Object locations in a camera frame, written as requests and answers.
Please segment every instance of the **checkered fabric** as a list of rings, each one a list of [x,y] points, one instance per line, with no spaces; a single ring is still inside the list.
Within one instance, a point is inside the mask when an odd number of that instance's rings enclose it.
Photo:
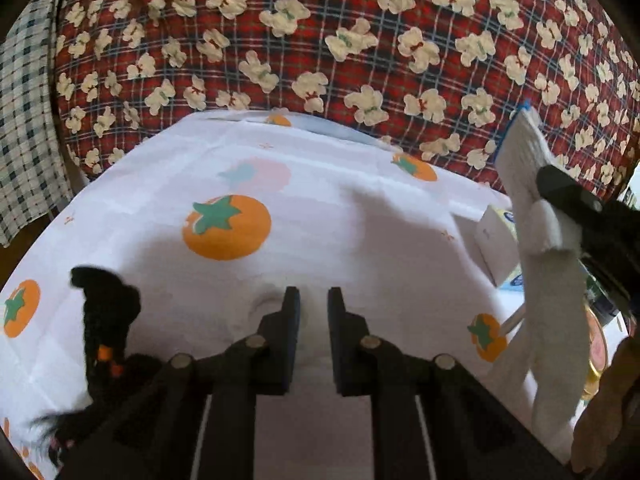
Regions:
[[[49,93],[58,1],[31,0],[0,46],[2,246],[72,196]]]
[[[205,108],[315,114],[501,189],[492,153],[528,100],[599,196],[636,163],[638,66],[596,0],[66,0],[59,20],[90,178]]]

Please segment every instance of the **box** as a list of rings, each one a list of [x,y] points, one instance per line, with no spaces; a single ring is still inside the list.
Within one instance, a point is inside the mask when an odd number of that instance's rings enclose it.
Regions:
[[[487,207],[476,228],[476,243],[494,285],[503,290],[522,292],[524,287],[513,213]]]

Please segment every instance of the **sock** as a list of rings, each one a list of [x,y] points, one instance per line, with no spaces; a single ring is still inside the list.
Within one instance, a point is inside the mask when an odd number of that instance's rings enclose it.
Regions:
[[[558,437],[575,413],[589,362],[585,280],[578,260],[582,232],[538,192],[538,170],[555,162],[539,124],[535,110],[521,110],[495,160],[513,205],[526,322],[495,362],[487,385],[509,407],[513,392],[522,388],[522,369],[531,365],[538,382],[531,430],[549,451],[564,458]],[[528,352],[522,347],[527,341]]]

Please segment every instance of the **screw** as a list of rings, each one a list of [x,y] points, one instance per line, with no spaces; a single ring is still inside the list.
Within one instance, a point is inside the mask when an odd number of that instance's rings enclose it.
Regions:
[[[456,366],[456,360],[449,354],[440,354],[434,360],[436,366],[443,370],[453,370]]]
[[[171,358],[171,366],[176,370],[186,368],[191,364],[193,358],[188,354],[176,354]]]
[[[265,346],[267,344],[267,340],[263,338],[260,334],[253,334],[246,339],[245,344],[249,348],[258,349]]]
[[[380,346],[380,343],[382,343],[382,341],[380,341],[380,338],[374,335],[366,335],[360,340],[360,346],[366,348],[367,350],[378,348]]]

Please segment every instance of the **white tablecloth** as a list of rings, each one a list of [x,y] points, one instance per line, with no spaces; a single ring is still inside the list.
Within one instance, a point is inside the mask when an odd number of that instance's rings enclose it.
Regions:
[[[0,420],[14,446],[31,446],[28,461],[53,478],[28,423],[86,395],[83,297],[68,279],[91,264],[139,287],[128,351],[161,358],[223,351],[279,308],[286,285],[297,286],[294,381],[289,395],[258,399],[255,477],[372,478],[368,401],[335,393],[327,290],[341,286],[348,309],[405,353],[448,352],[477,376],[490,363],[468,327],[478,314],[503,322],[522,303],[495,289],[473,240],[486,206],[508,208],[507,197],[437,168],[436,182],[419,180],[394,160],[375,146],[203,113],[118,161],[52,222],[0,294],[5,301],[25,280],[41,291],[22,332],[0,335]],[[193,203],[229,195],[265,206],[268,237],[235,260],[196,254],[182,235]],[[623,334],[616,322],[607,331],[615,348]],[[531,395],[529,383],[523,413]]]

